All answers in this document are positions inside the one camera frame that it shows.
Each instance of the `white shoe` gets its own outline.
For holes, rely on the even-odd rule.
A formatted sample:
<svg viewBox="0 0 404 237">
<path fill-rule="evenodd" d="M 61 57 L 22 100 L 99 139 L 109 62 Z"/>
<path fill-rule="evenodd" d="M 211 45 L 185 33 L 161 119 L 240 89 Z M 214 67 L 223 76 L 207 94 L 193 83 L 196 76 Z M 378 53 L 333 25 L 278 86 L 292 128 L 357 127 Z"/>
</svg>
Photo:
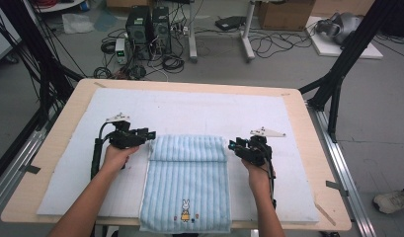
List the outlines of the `white shoe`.
<svg viewBox="0 0 404 237">
<path fill-rule="evenodd" d="M 374 197 L 373 205 L 380 212 L 386 214 L 404 209 L 404 192 L 395 191 L 388 194 L 378 195 Z"/>
</svg>

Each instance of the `rabbit logo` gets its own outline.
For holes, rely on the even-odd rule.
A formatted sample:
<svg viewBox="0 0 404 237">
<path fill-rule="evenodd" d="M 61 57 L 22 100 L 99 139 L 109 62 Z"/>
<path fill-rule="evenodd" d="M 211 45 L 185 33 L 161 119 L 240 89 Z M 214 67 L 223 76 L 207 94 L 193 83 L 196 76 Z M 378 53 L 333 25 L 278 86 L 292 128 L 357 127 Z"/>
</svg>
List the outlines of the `rabbit logo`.
<svg viewBox="0 0 404 237">
<path fill-rule="evenodd" d="M 181 212 L 181 220 L 183 220 L 183 222 L 188 222 L 190 220 L 190 213 L 189 213 L 189 208 L 190 208 L 190 204 L 189 204 L 190 200 L 187 199 L 183 199 L 183 212 Z"/>
</svg>

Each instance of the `white padded mat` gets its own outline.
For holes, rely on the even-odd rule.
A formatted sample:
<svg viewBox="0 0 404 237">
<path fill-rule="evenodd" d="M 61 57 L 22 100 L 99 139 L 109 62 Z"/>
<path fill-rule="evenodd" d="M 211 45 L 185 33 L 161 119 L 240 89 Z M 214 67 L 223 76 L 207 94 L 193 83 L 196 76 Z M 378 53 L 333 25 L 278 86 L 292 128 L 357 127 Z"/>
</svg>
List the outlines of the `white padded mat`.
<svg viewBox="0 0 404 237">
<path fill-rule="evenodd" d="M 38 214 L 61 215 L 81 194 L 90 181 L 94 139 L 105 120 L 118 113 L 130 116 L 130 128 L 149 127 L 157 135 L 209 134 L 235 140 L 237 136 L 249 138 L 250 130 L 261 126 L 285 133 L 283 138 L 268 138 L 278 176 L 275 180 L 277 213 L 283 223 L 318 221 L 282 98 L 121 89 L 98 89 L 94 94 L 54 170 Z M 113 130 L 109 124 L 103 135 Z M 101 216 L 138 217 L 148 152 L 145 144 L 132 155 L 113 183 Z M 227 151 L 227 156 L 231 217 L 257 219 L 248 173 L 232 151 Z"/>
<path fill-rule="evenodd" d="M 322 20 L 320 17 L 309 17 L 308 22 L 306 23 L 306 27 L 315 24 L 316 22 Z M 312 35 L 313 46 L 316 49 L 316 52 L 320 56 L 340 56 L 341 50 L 340 46 L 336 44 L 331 38 L 327 37 L 325 33 L 315 33 L 313 27 L 306 29 L 309 35 Z M 367 59 L 382 59 L 382 53 L 374 47 L 373 44 L 369 43 L 367 48 L 363 51 L 360 58 Z"/>
</svg>

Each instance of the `folded towel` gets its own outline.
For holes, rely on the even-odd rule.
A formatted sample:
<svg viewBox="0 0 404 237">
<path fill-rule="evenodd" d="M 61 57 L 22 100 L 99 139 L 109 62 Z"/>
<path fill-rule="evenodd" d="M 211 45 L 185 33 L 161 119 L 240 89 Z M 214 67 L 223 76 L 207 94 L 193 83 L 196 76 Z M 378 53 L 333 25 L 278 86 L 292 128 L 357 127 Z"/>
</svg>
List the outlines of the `folded towel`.
<svg viewBox="0 0 404 237">
<path fill-rule="evenodd" d="M 165 135 L 151 145 L 140 230 L 172 234 L 230 232 L 224 139 Z"/>
</svg>

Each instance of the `wooden table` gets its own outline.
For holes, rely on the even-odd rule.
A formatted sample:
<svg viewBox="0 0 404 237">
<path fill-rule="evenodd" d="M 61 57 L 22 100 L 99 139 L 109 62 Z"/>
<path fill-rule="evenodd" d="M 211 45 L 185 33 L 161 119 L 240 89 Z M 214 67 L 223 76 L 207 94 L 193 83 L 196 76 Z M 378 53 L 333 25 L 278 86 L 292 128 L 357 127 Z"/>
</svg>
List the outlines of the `wooden table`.
<svg viewBox="0 0 404 237">
<path fill-rule="evenodd" d="M 64 152 L 71 134 L 82 118 L 94 92 L 98 88 L 119 88 L 177 92 L 205 92 L 282 97 L 306 176 L 311 186 L 320 221 L 312 225 L 284 224 L 284 229 L 349 230 L 352 226 L 338 190 L 326 187 L 334 182 L 333 175 L 321 147 L 311 118 L 300 93 L 295 89 L 140 82 L 84 79 L 74 93 L 47 136 L 32 165 L 41 170 L 35 175 L 26 173 L 18 185 L 1 218 L 5 222 L 55 223 L 60 216 L 37 215 L 52 172 Z M 138 225 L 137 218 L 99 217 L 97 223 L 107 225 Z M 232 228 L 257 228 L 256 222 L 233 221 Z"/>
</svg>

